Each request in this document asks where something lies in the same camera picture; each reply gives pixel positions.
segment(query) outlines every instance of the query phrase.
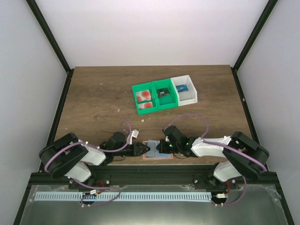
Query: blue package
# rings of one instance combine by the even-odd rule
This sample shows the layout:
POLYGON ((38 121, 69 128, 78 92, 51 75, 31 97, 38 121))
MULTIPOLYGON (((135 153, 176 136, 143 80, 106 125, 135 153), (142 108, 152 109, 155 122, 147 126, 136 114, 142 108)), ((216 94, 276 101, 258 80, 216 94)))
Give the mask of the blue package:
POLYGON ((182 92, 182 91, 187 91, 188 87, 187 87, 186 84, 182 84, 182 85, 176 86, 176 89, 177 89, 178 92, 182 92))

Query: black cable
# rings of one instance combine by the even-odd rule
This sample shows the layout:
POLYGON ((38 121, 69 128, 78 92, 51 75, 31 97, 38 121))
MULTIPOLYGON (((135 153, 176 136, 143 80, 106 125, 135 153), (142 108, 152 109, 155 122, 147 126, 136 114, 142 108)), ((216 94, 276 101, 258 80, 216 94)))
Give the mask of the black cable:
POLYGON ((179 158, 179 157, 177 157, 174 153, 173 153, 173 155, 174 155, 175 158, 178 158, 178 159, 186 159, 186 158, 188 158, 188 157, 185 157, 185 158, 179 158))
POLYGON ((126 156, 123 159, 119 159, 119 160, 113 160, 113 162, 120 162, 126 159, 126 156))

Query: wooden table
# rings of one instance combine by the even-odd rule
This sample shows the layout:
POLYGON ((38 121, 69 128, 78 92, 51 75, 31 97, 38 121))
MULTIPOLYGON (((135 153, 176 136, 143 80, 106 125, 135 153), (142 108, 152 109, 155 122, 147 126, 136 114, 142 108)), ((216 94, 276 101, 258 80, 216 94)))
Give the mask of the wooden table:
MULTIPOLYGON (((207 138, 229 136, 234 131, 251 137, 231 69, 220 65, 76 67, 55 139, 73 132, 81 140, 99 145, 114 132, 122 131, 120 123, 127 120, 133 129, 140 131, 137 141, 159 140, 164 138, 162 128, 184 113, 197 113, 208 121, 207 138), (187 74, 197 89, 198 103, 137 114, 132 85, 187 74)), ((205 131, 205 124, 197 117, 181 118, 175 125, 187 136, 201 136, 205 131)), ((213 164, 219 161, 224 159, 191 157, 144 161, 142 157, 127 157, 112 164, 213 164)))

